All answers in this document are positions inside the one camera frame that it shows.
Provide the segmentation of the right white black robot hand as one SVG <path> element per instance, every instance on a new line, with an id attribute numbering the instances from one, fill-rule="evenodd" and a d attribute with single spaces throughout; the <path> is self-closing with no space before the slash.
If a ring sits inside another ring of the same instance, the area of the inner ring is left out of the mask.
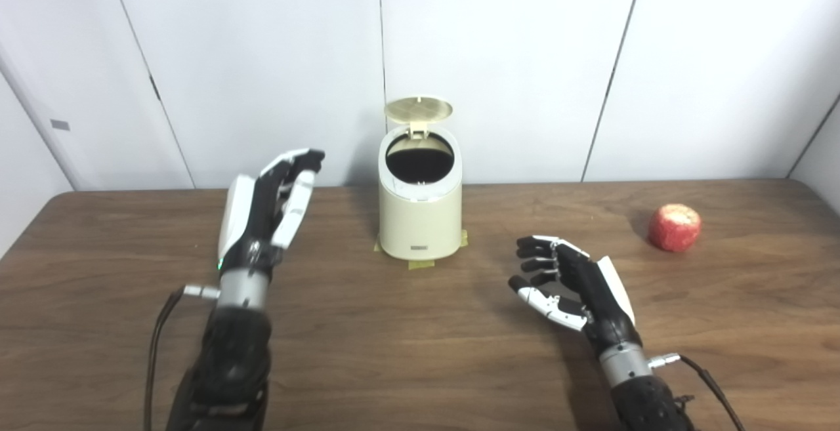
<path id="1" fill-rule="evenodd" d="M 516 241 L 521 270 L 508 285 L 543 317 L 584 333 L 599 356 L 624 342 L 642 346 L 632 305 L 611 258 L 590 255 L 560 237 L 531 235 Z"/>

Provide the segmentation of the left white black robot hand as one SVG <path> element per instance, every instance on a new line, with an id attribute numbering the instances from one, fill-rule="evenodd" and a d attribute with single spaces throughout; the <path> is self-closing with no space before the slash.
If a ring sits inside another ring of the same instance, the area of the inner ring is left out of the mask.
<path id="1" fill-rule="evenodd" d="M 258 176 L 235 177 L 219 236 L 220 275 L 240 268 L 270 275 L 296 237 L 325 157 L 316 149 L 286 151 Z"/>

